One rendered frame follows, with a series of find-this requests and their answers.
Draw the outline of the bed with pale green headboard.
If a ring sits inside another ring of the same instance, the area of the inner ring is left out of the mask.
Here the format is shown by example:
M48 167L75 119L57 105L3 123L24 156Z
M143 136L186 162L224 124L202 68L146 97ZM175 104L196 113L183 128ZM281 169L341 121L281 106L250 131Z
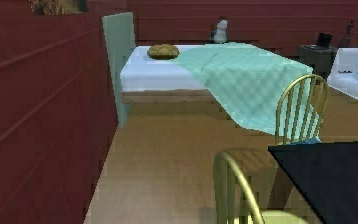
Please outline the bed with pale green headboard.
M130 12L102 18L105 43L109 58L115 102L120 122L125 122L129 106L127 93L152 96L156 101L159 93L170 91L207 90L184 68L173 60L154 60L147 55L146 46L134 42L133 14ZM180 53L202 45L180 45Z

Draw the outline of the tan round pillow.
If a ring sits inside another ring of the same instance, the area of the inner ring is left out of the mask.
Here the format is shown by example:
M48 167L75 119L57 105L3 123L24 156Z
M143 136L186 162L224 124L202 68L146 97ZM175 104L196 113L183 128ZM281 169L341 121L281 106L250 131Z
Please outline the tan round pillow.
M175 59L179 54L179 49L175 45L170 44L153 45L147 51L147 55L156 60Z

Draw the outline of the teal quilted blanket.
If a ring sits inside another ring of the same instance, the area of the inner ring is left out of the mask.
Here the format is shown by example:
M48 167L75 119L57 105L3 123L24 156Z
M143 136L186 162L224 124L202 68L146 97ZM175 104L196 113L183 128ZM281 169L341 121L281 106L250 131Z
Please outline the teal quilted blanket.
M231 118L246 129L275 134L283 91L312 68L250 44L206 44L173 62L210 91Z

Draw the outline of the white and grey figurine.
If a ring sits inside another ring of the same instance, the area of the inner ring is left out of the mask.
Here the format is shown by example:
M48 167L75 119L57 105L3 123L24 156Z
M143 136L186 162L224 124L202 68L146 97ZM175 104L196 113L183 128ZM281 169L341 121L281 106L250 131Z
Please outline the white and grey figurine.
M228 21L227 20L221 20L218 22L216 29L212 32L211 39L213 43L226 43L227 38L227 27L228 27Z

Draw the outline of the olive slat-back chair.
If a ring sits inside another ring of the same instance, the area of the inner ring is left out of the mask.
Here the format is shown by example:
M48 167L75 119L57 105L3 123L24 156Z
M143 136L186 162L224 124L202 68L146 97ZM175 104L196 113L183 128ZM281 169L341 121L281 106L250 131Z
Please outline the olive slat-back chair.
M216 224L309 224L284 210L261 210L248 178L228 152L213 161Z
M294 80L282 93L275 114L275 144L320 143L329 99L326 81L316 74Z

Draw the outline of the dark grey nightstand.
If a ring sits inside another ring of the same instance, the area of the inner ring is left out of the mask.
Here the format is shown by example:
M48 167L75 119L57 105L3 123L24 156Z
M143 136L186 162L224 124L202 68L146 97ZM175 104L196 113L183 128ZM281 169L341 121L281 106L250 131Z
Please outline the dark grey nightstand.
M313 73L320 75L324 80L331 72L337 49L312 49L308 45L298 47L299 61L313 68Z

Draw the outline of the framed brown picture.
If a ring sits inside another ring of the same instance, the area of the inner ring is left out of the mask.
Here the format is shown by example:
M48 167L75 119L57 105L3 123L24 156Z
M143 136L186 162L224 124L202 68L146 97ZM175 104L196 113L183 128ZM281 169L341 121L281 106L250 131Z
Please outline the framed brown picture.
M29 0L37 16L80 14L88 11L86 0Z

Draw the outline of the black box-shaped device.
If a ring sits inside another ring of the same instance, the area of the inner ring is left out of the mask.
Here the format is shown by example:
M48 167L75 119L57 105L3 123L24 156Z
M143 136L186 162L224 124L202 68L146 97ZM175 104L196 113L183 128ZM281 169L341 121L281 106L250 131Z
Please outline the black box-shaped device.
M331 44L333 35L330 33L320 33L318 35L316 46L321 48L328 48Z

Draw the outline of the dark navy table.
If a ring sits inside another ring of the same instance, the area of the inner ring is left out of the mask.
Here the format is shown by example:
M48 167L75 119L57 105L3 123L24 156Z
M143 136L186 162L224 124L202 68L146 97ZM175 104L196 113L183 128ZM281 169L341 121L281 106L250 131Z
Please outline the dark navy table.
M358 224L358 141L268 151L322 224Z

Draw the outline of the dark slim lamp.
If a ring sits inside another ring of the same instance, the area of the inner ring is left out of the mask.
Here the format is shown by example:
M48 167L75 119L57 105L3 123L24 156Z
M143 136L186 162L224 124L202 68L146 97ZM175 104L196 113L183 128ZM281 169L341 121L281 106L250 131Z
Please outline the dark slim lamp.
M349 24L346 27L345 35L343 36L339 44L340 48L347 48L349 46L349 43L351 41L351 31L353 27L354 27L354 20L350 19Z

